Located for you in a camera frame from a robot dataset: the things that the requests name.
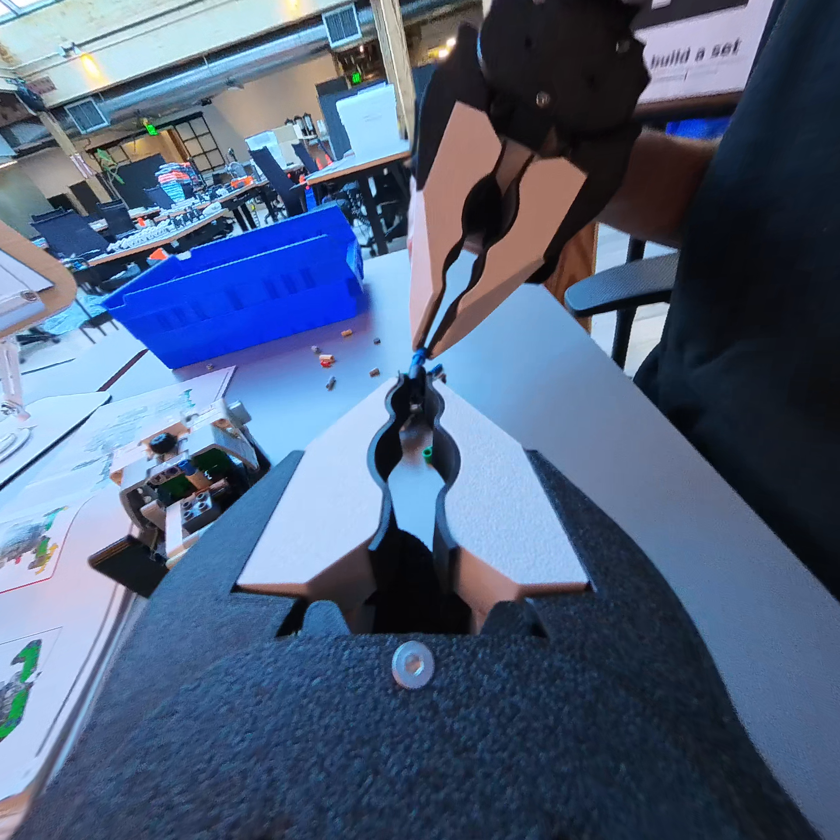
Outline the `white black lego truck model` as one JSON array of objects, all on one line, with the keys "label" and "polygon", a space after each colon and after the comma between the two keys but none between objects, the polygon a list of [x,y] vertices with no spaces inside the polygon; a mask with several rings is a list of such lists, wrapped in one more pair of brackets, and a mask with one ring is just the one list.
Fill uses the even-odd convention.
[{"label": "white black lego truck model", "polygon": [[109,477],[128,533],[90,567],[148,598],[199,538],[270,469],[241,402],[221,398],[118,449]]}]

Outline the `printed instruction sheet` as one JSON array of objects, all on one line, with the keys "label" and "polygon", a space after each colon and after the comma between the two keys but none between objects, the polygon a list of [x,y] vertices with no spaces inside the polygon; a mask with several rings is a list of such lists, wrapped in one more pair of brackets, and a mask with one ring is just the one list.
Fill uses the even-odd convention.
[{"label": "printed instruction sheet", "polygon": [[1,309],[8,312],[29,304],[42,305],[41,293],[55,284],[24,262],[1,251]]}]

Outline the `blue plastic bin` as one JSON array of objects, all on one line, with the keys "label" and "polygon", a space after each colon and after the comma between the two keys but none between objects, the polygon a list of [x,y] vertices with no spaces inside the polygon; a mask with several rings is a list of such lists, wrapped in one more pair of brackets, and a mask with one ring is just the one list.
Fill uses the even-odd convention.
[{"label": "blue plastic bin", "polygon": [[193,248],[102,306],[169,369],[354,318],[363,258],[336,203]]}]

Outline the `black office chair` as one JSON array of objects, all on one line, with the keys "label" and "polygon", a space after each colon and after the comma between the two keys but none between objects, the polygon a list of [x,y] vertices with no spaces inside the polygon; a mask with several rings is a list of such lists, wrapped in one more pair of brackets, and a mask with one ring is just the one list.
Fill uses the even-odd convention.
[{"label": "black office chair", "polygon": [[251,159],[278,195],[288,217],[308,211],[306,186],[294,183],[267,147],[252,150]]}]

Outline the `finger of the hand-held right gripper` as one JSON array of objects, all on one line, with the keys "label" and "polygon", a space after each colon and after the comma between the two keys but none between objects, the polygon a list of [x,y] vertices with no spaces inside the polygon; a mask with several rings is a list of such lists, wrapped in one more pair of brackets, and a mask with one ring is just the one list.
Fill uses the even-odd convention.
[{"label": "finger of the hand-held right gripper", "polygon": [[587,179],[564,157],[532,158],[508,189],[515,199],[507,230],[476,258],[467,288],[426,343],[433,359],[471,333],[545,264],[545,254]]},{"label": "finger of the hand-held right gripper", "polygon": [[[464,338],[509,294],[509,268],[497,243],[509,221],[497,168],[504,148],[487,115],[457,102],[426,180],[413,199],[409,323],[412,351],[435,353]],[[478,240],[477,267],[428,338],[445,296],[448,268],[468,238]]]}]

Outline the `open instruction booklet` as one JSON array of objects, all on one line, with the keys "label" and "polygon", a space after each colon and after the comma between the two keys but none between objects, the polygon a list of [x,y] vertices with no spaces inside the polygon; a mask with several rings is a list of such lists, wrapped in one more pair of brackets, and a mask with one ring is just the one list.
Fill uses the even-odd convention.
[{"label": "open instruction booklet", "polygon": [[2,836],[50,775],[130,593],[90,555],[130,533],[117,452],[210,407],[229,366],[100,407],[2,501]]}]

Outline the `wooden column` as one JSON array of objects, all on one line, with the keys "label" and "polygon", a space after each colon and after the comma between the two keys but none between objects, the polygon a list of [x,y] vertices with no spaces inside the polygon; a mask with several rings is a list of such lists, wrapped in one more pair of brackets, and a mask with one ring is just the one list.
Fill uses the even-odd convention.
[{"label": "wooden column", "polygon": [[371,1],[374,26],[380,44],[386,78],[394,87],[397,121],[401,134],[413,142],[416,93],[398,1]]}]

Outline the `stack of colourful packets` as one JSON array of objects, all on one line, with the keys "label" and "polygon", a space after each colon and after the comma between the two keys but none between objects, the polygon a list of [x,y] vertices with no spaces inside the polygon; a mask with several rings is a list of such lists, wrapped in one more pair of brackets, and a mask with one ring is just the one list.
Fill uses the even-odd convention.
[{"label": "stack of colourful packets", "polygon": [[154,174],[158,185],[173,203],[183,202],[205,188],[205,182],[190,161],[163,163]]}]

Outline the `grey air duct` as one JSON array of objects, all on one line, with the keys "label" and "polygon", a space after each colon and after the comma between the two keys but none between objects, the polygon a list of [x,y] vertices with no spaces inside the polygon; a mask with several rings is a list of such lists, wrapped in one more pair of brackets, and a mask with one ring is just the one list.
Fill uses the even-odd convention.
[{"label": "grey air duct", "polygon": [[240,50],[223,50],[179,70],[163,71],[122,90],[96,94],[92,100],[101,114],[116,124],[143,117],[163,116],[213,98],[230,81],[245,85],[270,73],[327,55],[331,50],[325,24],[314,24],[285,35],[260,38]]}]

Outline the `person's right forearm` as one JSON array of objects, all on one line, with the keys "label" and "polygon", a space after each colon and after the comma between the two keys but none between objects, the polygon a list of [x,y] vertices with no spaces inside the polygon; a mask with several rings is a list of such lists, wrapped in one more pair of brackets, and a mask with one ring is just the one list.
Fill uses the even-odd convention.
[{"label": "person's right forearm", "polygon": [[688,211],[720,142],[643,129],[622,184],[596,222],[645,242],[679,249]]}]

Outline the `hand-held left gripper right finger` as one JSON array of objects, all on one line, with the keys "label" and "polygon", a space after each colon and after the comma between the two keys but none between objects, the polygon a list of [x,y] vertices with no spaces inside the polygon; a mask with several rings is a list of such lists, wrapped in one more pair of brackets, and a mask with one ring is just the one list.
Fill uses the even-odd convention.
[{"label": "hand-held left gripper right finger", "polygon": [[447,385],[429,382],[426,419],[436,499],[434,561],[478,632],[502,602],[584,592],[590,584],[525,448]]}]

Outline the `background desk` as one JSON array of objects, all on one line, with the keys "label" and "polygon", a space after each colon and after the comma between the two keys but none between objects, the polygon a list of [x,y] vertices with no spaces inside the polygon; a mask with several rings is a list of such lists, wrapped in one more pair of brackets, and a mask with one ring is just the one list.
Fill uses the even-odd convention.
[{"label": "background desk", "polygon": [[375,202],[371,192],[370,181],[375,175],[388,173],[394,175],[402,203],[406,206],[410,201],[410,176],[405,163],[410,159],[410,144],[400,142],[384,154],[374,156],[352,154],[340,161],[333,162],[319,172],[308,175],[306,184],[312,189],[317,201],[320,202],[322,192],[328,186],[342,187],[348,183],[357,182],[362,205],[367,219],[371,223],[374,252],[377,256],[386,256],[389,253],[389,248],[385,224],[378,210],[379,205]]}]

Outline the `wooden post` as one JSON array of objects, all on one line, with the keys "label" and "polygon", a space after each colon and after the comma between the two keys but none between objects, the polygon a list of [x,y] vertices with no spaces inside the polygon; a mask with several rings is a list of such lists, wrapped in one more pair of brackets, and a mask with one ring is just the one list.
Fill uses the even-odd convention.
[{"label": "wooden post", "polygon": [[565,293],[576,283],[591,277],[596,271],[598,223],[582,228],[563,247],[552,275],[544,281],[545,289],[568,312]]}]

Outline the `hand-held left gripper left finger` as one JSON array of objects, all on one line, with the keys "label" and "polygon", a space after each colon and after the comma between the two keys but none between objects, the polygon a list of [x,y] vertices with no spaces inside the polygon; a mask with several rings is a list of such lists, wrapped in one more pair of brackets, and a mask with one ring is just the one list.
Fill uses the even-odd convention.
[{"label": "hand-held left gripper left finger", "polygon": [[396,384],[384,379],[305,448],[237,579],[241,590],[330,601],[350,630],[372,631],[375,608],[367,601],[376,582],[368,548],[383,491],[367,459],[390,419],[385,398]]}]

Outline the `framed marker sign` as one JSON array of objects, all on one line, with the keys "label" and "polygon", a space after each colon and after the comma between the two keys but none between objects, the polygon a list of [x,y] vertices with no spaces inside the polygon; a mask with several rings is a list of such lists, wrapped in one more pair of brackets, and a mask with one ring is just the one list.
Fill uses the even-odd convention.
[{"label": "framed marker sign", "polygon": [[646,1],[633,21],[650,81],[640,106],[742,91],[773,1]]}]

